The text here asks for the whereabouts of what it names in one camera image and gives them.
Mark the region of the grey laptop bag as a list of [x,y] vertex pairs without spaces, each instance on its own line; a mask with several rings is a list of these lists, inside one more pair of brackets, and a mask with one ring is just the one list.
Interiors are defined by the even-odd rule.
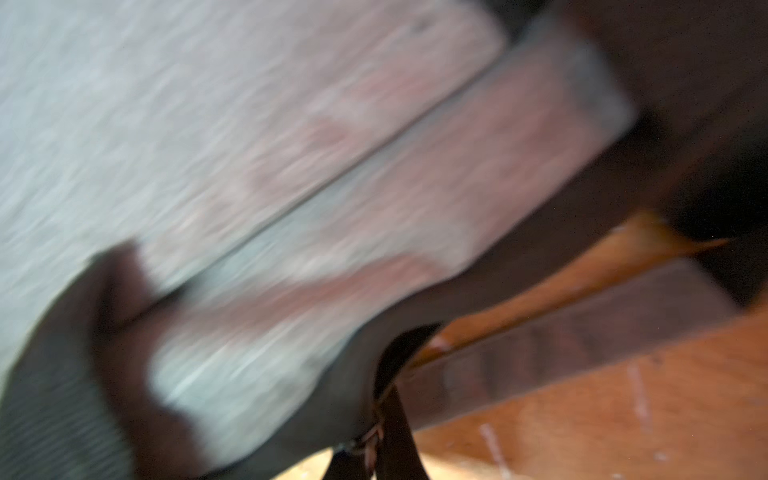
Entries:
[[644,203],[763,281],[765,2],[5,1],[1,475],[376,478],[415,354]]

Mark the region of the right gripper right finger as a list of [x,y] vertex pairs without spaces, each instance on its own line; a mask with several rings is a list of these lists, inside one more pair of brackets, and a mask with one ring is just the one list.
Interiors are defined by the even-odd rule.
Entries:
[[381,404],[383,439],[378,447],[378,480],[429,480],[396,388]]

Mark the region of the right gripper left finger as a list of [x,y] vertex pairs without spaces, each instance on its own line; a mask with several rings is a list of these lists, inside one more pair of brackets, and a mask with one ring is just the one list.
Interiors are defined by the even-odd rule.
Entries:
[[323,480],[368,480],[364,454],[360,451],[335,451]]

